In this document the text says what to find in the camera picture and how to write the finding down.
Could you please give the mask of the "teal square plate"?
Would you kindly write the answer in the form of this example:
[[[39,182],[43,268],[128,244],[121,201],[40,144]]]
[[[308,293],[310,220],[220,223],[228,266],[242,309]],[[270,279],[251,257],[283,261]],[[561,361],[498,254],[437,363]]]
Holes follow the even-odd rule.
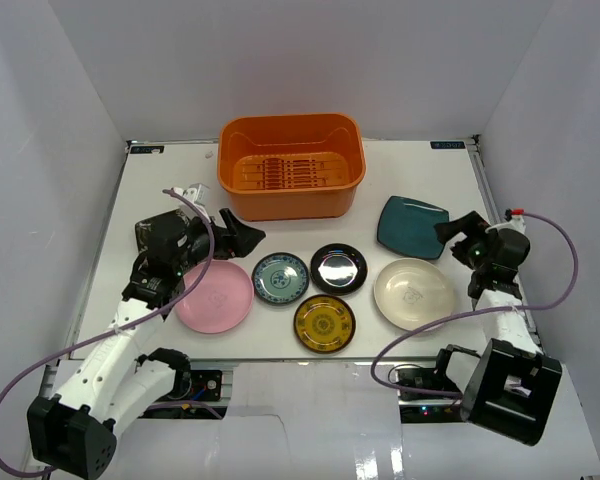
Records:
[[[376,240],[389,251],[403,257],[437,260],[444,244],[437,239],[434,226],[449,221],[449,212],[419,200],[391,196],[381,212]]]

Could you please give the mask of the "blue white patterned plate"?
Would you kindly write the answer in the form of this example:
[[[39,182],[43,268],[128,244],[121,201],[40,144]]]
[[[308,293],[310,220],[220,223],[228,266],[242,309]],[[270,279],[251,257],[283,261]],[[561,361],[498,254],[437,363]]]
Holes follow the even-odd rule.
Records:
[[[288,305],[307,291],[310,278],[305,262],[288,252],[263,257],[252,271],[255,295],[269,305]]]

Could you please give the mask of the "pink round plate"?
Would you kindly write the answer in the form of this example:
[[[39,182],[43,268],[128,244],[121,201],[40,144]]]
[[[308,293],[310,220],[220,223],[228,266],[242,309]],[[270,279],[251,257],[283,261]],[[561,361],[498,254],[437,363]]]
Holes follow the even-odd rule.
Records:
[[[196,289],[176,306],[178,319],[203,334],[226,332],[249,314],[254,299],[250,276],[239,265],[213,260]]]

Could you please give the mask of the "cream white round plate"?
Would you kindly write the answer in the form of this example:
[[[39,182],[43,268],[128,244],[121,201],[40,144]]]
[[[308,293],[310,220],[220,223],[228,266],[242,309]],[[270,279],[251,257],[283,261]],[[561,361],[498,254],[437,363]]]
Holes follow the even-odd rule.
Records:
[[[452,282],[436,266],[413,258],[386,265],[373,295],[380,313],[407,331],[451,315],[456,306]]]

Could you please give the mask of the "glossy black round plate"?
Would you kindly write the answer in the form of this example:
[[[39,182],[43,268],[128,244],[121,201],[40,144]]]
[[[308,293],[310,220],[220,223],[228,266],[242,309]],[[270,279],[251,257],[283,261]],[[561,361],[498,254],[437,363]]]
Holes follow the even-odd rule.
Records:
[[[363,254],[351,245],[331,243],[319,248],[310,261],[315,286],[329,295],[349,295],[360,289],[368,275]]]

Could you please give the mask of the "black floral square plate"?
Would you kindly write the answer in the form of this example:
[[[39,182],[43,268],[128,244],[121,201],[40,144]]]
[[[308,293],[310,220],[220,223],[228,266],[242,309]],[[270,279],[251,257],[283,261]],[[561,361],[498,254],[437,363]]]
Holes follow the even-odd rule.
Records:
[[[180,254],[188,242],[189,219],[172,210],[141,220],[134,226],[139,252],[167,261]]]

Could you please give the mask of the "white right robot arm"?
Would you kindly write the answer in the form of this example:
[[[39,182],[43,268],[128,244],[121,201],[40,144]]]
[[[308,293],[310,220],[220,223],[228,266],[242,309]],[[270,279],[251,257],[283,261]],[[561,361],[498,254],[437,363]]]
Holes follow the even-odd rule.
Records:
[[[541,439],[562,377],[559,361],[543,354],[527,329],[516,282],[531,244],[520,211],[490,225],[478,213],[434,227],[441,244],[472,271],[468,295],[481,314],[485,351],[448,345],[431,374],[433,390],[452,399],[462,393],[466,422],[528,446]]]

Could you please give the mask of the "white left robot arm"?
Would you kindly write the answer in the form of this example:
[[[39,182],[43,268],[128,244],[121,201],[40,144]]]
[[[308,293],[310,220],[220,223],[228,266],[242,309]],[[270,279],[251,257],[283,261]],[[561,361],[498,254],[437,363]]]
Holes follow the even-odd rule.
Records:
[[[244,258],[265,238],[227,208],[218,226],[203,208],[168,211],[134,226],[138,255],[108,328],[74,375],[27,411],[36,460],[82,479],[99,478],[118,437],[157,398],[185,396],[191,387],[185,354],[144,344],[189,290],[184,277],[211,260]]]

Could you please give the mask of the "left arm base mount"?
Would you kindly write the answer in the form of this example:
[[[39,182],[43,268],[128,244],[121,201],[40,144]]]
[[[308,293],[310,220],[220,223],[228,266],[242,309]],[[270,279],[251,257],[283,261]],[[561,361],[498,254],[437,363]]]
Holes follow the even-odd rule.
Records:
[[[222,398],[221,370],[191,370],[182,376],[180,386],[160,397],[158,404],[176,402],[146,411],[144,419],[219,420],[226,408],[219,405]]]

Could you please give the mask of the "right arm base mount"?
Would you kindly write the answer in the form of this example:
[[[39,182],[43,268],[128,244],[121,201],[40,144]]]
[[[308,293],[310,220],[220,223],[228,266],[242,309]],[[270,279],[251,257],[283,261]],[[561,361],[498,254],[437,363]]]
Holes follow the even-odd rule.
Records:
[[[393,366],[387,373],[390,383],[410,388],[409,392],[398,392],[399,412],[402,424],[461,423],[460,401],[421,390],[436,390],[460,393],[457,386],[438,374],[434,367],[404,363]]]

